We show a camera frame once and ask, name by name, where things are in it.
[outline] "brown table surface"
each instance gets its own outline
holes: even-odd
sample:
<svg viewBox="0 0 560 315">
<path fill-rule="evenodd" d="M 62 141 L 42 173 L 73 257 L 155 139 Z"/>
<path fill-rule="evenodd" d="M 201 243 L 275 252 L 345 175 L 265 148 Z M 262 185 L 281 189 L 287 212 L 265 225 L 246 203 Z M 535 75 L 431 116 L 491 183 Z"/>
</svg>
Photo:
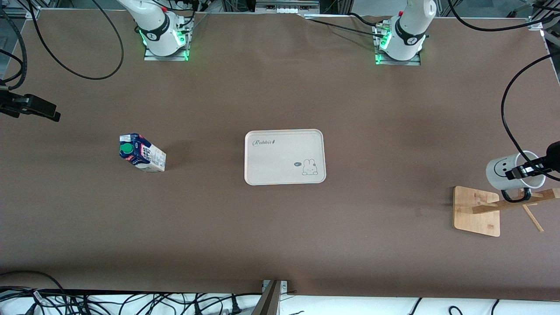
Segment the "brown table surface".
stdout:
<svg viewBox="0 0 560 315">
<path fill-rule="evenodd" d="M 17 92 L 57 104 L 62 119 L 0 117 L 0 269 L 74 289 L 243 292 L 278 278 L 298 294 L 560 298 L 558 203 L 533 207 L 545 233 L 522 209 L 502 213 L 499 238 L 451 222 L 452 187 L 495 191 L 486 163 L 515 152 L 500 100 L 547 53 L 538 32 L 435 19 L 422 65 L 392 67 L 375 64 L 366 35 L 295 15 L 212 15 L 189 62 L 145 62 L 130 14 L 109 14 L 125 61 L 103 81 L 63 70 L 25 27 Z M 78 72 L 119 60 L 98 11 L 43 11 L 39 25 Z M 559 98 L 550 62 L 519 78 L 507 117 L 525 149 L 544 155 L 558 140 Z M 247 185 L 245 134 L 293 128 L 323 132 L 326 181 Z M 164 173 L 119 157 L 128 132 L 167 153 Z"/>
</svg>

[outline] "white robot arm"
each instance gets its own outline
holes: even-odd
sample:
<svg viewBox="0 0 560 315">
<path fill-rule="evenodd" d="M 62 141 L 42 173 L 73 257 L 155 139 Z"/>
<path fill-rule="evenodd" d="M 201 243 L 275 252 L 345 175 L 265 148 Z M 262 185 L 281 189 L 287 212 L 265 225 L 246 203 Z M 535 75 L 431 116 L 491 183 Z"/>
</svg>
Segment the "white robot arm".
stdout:
<svg viewBox="0 0 560 315">
<path fill-rule="evenodd" d="M 171 55 L 186 44 L 184 17 L 150 0 L 117 1 L 130 12 L 147 48 L 154 55 Z"/>
<path fill-rule="evenodd" d="M 422 49 L 422 43 L 426 39 L 425 32 L 436 16 L 436 11 L 433 0 L 408 0 L 402 14 L 389 20 L 390 34 L 380 48 L 393 59 L 412 59 Z"/>
</svg>

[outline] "wooden mug stand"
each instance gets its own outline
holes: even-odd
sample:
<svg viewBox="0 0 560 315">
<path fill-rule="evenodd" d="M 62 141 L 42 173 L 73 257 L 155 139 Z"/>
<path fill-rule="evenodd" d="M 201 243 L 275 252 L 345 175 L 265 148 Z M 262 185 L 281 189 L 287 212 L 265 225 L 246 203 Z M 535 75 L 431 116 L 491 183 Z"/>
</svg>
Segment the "wooden mug stand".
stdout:
<svg viewBox="0 0 560 315">
<path fill-rule="evenodd" d="M 536 228 L 543 232 L 527 205 L 559 198 L 560 188 L 553 188 L 534 192 L 527 201 L 511 203 L 500 200 L 497 193 L 456 186 L 453 189 L 453 227 L 499 237 L 500 211 L 522 206 Z"/>
</svg>

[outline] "wooden base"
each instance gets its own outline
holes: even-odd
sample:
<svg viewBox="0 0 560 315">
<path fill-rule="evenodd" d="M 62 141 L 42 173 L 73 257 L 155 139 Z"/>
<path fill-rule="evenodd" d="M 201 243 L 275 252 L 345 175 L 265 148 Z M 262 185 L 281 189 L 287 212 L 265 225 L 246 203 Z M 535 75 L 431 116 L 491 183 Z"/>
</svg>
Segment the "wooden base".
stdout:
<svg viewBox="0 0 560 315">
<path fill-rule="evenodd" d="M 473 214 L 472 207 L 500 200 L 498 194 L 456 186 L 453 189 L 453 227 L 459 230 L 500 236 L 500 212 Z"/>
</svg>

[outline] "mug handle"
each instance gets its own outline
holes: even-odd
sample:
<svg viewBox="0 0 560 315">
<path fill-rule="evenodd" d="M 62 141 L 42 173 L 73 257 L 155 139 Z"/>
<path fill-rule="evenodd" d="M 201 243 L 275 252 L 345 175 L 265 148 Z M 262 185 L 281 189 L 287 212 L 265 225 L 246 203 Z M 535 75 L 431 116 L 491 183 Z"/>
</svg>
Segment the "mug handle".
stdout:
<svg viewBox="0 0 560 315">
<path fill-rule="evenodd" d="M 510 198 L 510 195 L 508 195 L 506 191 L 502 191 L 502 196 L 503 196 L 503 198 L 504 198 L 507 202 L 513 202 L 513 203 L 515 203 L 515 202 L 523 202 L 523 201 L 527 201 L 527 200 L 531 199 L 531 188 L 524 187 L 524 188 L 523 188 L 523 194 L 524 194 L 523 197 L 521 197 L 521 198 L 519 198 L 519 199 L 517 199 L 517 200 L 513 200 L 512 198 Z"/>
</svg>

